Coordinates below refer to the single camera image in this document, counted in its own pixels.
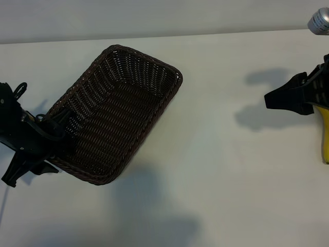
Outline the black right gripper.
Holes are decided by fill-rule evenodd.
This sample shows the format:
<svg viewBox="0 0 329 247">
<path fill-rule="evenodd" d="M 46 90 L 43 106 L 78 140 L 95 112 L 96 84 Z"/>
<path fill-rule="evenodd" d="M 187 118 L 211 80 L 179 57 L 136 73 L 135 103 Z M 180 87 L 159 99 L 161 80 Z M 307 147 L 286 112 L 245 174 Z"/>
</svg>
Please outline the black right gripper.
<svg viewBox="0 0 329 247">
<path fill-rule="evenodd" d="M 314 114 L 312 105 L 328 109 L 328 54 L 323 59 L 324 62 L 317 65 L 308 76 L 307 73 L 296 74 L 283 86 L 267 93 L 264 96 L 266 107 L 292 111 L 300 115 Z M 303 94 L 306 103 L 299 103 L 302 101 L 301 86 L 304 79 L 306 82 Z"/>
</svg>

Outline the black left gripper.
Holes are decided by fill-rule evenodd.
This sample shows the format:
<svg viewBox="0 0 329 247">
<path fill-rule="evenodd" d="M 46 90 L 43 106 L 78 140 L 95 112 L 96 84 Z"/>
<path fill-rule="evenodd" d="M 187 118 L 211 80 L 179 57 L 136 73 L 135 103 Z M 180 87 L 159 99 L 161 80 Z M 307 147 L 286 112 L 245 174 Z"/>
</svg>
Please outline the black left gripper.
<svg viewBox="0 0 329 247">
<path fill-rule="evenodd" d="M 15 188 L 24 166 L 35 175 L 59 173 L 45 160 L 66 153 L 66 110 L 32 116 L 23 109 L 1 109 L 1 143 L 15 151 L 2 181 Z"/>
</svg>

